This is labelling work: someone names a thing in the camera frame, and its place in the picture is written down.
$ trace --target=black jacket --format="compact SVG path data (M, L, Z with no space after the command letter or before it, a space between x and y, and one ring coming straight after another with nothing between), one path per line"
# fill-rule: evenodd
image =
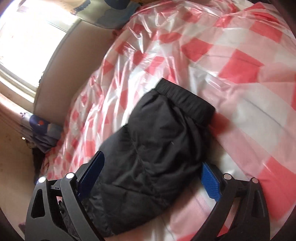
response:
M101 145L105 166L83 201L102 236L142 225L175 201L206 159L214 111L165 79L140 99L128 123Z

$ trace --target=window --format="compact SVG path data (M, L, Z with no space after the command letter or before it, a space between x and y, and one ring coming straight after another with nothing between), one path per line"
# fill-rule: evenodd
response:
M40 0L15 0L0 18L0 75L31 96L51 56L77 18Z

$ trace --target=plastic sheet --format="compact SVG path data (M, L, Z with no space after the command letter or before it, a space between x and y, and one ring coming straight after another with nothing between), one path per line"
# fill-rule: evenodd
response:
M272 5L199 2L159 2L132 16L73 101L42 172L58 179L88 162L164 77L215 106L210 159L236 179L260 180L272 237L296 203L296 40ZM196 181L166 213L108 240L187 241L214 205Z

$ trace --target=blue gripper pad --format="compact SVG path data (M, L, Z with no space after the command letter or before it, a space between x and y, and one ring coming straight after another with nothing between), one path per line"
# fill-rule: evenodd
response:
M221 198L220 183L207 163L202 163L202 184L210 198L218 202Z
M96 180L99 177L99 174L104 167L104 164L104 154L101 151L97 151L97 153L87 165L83 176L78 181L77 196L80 200L86 198L90 194Z

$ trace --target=beige wall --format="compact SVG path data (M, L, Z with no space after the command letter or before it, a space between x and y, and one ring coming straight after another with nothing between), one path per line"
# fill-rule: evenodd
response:
M99 68L114 42L112 30L84 21L65 37L42 76L34 102L34 114L61 126L74 94Z
M26 220L34 190L31 149L10 126L0 119L0 207L14 229Z

